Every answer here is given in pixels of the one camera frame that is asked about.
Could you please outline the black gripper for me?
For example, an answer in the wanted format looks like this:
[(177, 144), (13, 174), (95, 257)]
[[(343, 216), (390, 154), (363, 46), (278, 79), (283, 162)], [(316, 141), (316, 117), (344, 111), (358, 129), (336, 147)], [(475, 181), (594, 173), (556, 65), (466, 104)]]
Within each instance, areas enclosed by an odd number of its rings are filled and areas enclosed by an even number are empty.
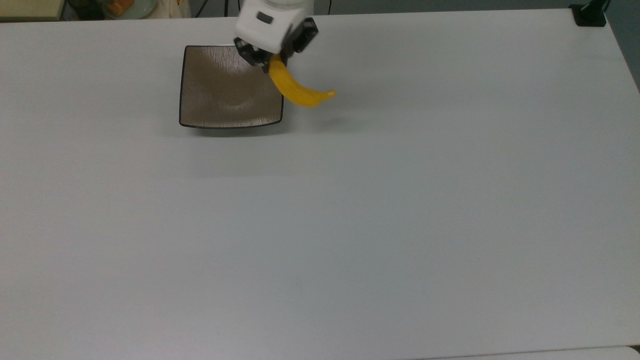
[[(279, 59), (286, 64), (294, 54), (302, 53), (318, 34), (318, 27), (312, 17), (305, 18), (290, 34), (286, 36), (286, 43), (279, 51)], [(238, 55), (254, 68), (260, 68), (263, 73), (269, 73), (270, 62), (275, 57), (274, 52), (256, 47), (241, 38), (233, 39)]]

